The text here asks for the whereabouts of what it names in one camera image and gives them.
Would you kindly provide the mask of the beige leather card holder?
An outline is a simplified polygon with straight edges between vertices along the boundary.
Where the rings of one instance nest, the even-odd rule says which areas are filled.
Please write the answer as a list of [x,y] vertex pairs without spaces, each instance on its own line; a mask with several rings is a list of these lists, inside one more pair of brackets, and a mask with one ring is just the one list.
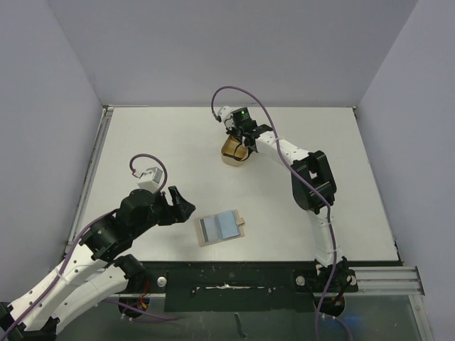
[[237,239],[245,235],[245,219],[239,215],[238,210],[228,210],[205,217],[210,216],[214,216],[217,220],[219,238],[215,242],[204,242],[200,229],[200,220],[204,217],[195,218],[196,235],[200,247],[226,242],[228,240]]

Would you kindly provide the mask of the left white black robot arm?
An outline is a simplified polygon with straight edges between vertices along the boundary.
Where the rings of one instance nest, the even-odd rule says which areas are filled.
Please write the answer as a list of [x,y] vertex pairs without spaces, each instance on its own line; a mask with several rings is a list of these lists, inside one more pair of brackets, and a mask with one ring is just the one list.
[[20,298],[1,303],[3,338],[54,340],[91,305],[124,289],[141,289],[144,267],[125,251],[152,227],[186,222],[196,209],[177,187],[168,191],[171,202],[163,192],[133,190],[119,208],[86,226],[53,271]]

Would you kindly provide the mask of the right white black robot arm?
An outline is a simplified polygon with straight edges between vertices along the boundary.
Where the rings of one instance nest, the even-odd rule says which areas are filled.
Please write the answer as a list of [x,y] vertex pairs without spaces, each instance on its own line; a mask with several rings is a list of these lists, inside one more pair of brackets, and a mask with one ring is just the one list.
[[317,284],[324,290],[333,290],[340,285],[342,274],[332,265],[341,260],[343,253],[337,250],[334,231],[329,225],[337,187],[326,154],[304,150],[278,137],[271,125],[257,124],[246,107],[222,107],[215,117],[226,128],[227,139],[221,148],[224,163],[241,166],[252,154],[258,153],[291,172],[294,201],[309,214],[316,261],[325,266],[316,273]]

